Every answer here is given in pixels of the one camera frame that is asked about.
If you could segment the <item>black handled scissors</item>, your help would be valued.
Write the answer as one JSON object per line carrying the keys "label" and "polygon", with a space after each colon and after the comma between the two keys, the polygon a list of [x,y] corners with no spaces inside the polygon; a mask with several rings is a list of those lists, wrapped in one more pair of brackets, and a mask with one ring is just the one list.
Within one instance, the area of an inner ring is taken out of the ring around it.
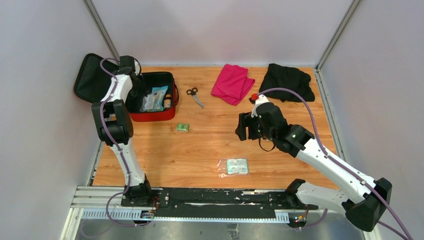
{"label": "black handled scissors", "polygon": [[186,90],[186,94],[189,96],[192,96],[192,98],[194,99],[194,101],[202,108],[204,109],[204,104],[199,100],[198,95],[198,88],[197,87],[193,87],[191,89],[187,89]]}

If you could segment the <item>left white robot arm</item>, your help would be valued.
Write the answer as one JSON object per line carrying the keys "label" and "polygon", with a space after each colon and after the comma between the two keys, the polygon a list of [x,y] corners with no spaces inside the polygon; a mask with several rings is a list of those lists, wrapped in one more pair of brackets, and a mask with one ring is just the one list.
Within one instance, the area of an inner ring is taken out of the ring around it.
{"label": "left white robot arm", "polygon": [[126,106],[126,100],[136,97],[142,86],[141,65],[134,57],[124,55],[117,60],[117,70],[110,71],[104,67],[107,61],[108,58],[103,58],[99,65],[110,77],[110,83],[103,96],[91,106],[96,131],[115,154],[124,174],[121,205],[146,207],[153,202],[153,193],[135,153],[134,127]]}

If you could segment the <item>clear bag of swabs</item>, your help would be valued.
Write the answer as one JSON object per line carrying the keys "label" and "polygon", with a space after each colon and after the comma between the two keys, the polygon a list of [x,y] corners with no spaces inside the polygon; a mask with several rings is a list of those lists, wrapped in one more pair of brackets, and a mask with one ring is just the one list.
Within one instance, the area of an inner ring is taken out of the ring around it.
{"label": "clear bag of swabs", "polygon": [[143,98],[140,111],[141,112],[153,112],[153,102],[154,102],[154,97],[153,97],[152,93],[150,93]]}

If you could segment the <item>small green medicine box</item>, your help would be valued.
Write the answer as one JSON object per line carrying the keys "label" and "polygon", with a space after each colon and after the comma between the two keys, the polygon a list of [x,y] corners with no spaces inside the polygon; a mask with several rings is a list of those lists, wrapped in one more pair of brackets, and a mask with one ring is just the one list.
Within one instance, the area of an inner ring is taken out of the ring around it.
{"label": "small green medicine box", "polygon": [[190,125],[186,123],[178,123],[176,125],[176,131],[178,132],[189,132],[190,131]]}

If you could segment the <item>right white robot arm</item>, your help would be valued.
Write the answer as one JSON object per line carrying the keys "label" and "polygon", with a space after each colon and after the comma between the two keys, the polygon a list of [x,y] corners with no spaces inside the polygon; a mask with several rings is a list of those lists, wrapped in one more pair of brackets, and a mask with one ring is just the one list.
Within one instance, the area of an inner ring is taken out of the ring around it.
{"label": "right white robot arm", "polygon": [[315,205],[345,215],[358,229],[371,232],[387,210],[393,185],[386,178],[366,175],[319,143],[317,136],[298,124],[288,124],[279,107],[257,104],[240,113],[235,134],[241,141],[269,140],[274,147],[314,167],[338,190],[296,178],[286,188],[285,201],[292,209]]}

